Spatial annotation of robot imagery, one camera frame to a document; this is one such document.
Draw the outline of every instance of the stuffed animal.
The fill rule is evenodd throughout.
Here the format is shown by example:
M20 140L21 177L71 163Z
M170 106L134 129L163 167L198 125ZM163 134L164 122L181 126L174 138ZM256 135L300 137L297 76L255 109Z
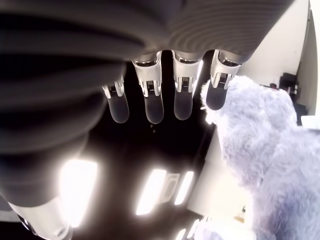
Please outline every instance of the stuffed animal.
M208 85L201 98L217 126L226 165L251 195L256 239L320 240L320 131L297 126L283 90L236 76L224 106L213 111L205 101ZM224 239L214 225L200 223L194 239L239 239Z

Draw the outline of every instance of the ceiling light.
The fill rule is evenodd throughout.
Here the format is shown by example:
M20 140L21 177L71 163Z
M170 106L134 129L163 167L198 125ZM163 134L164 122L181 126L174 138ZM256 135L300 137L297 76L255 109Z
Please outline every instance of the ceiling light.
M167 171L161 169L154 169L151 172L136 210L137 215L144 215L151 212L160 196L166 174Z
M66 217L72 227L78 227L89 203L97 175L97 164L70 160L60 175L60 196Z
M188 235L186 236L188 239L191 238L191 237L194 235L195 230L196 230L198 224L199 224L199 219L197 219L197 220L194 221L194 223L193 223L193 225L192 225L192 227L191 227Z
M178 235L176 236L175 240L182 240L182 238L184 237L185 235L185 232L186 232L186 229L182 229Z
M192 178L194 176L194 172L193 171L188 171L183 179L182 185L180 187L178 196L175 199L174 205L179 205L182 204L187 192L188 192L188 188L191 184Z

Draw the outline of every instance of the fluffy fur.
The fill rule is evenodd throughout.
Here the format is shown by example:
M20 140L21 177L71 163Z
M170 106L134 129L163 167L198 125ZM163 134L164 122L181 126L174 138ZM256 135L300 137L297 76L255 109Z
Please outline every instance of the fluffy fur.
M253 199L257 240L320 239L320 133L297 126L288 94L245 76L230 83L222 109L206 106L223 157ZM199 226L195 240L220 240Z

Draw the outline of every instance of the white robot part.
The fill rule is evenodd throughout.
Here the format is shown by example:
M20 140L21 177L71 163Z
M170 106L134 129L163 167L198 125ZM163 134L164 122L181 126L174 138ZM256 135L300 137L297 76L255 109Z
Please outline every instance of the white robot part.
M234 63L232 60L225 58L220 50L215 50L210 69L212 86L217 88L222 85L221 87L227 90L230 81L235 77L241 66L241 63Z
M162 83L161 51L156 54L156 59L149 61L134 60L132 63L143 95L147 98L149 97L149 91L154 91L155 96L160 96Z
M192 93L197 81L201 59L187 60L179 58L174 51L172 51L172 54L175 89L178 93L181 93L183 82L188 81L188 92Z
M12 203L9 205L32 226L35 234L43 239L63 240L70 231L71 227L64 216L59 197L35 207L16 206Z
M124 86L124 76L121 76L121 79L115 81L114 83L105 85L102 87L104 93L108 99L111 99L111 91L116 91L118 97L122 97L125 93L125 86Z

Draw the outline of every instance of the ceiling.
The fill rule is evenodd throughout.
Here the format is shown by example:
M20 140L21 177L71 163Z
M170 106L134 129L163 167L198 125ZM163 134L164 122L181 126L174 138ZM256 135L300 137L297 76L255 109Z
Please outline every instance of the ceiling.
M209 51L203 57L192 115L180 121L174 115L172 53L162 53L164 119L157 125L147 120L135 68L127 64L124 86L130 117L123 124L116 123L107 107L90 133L82 157L98 163L98 177L83 224L75 229L72 239L170 239L200 217L186 209L187 201L178 206L173 201L160 204L145 216L136 216L135 211L146 176L153 168L180 174L192 170L192 187L199 177L214 131L200 110L199 87L210 77L212 56L213 51ZM36 239L20 223L2 222L0 228L9 231L13 239Z

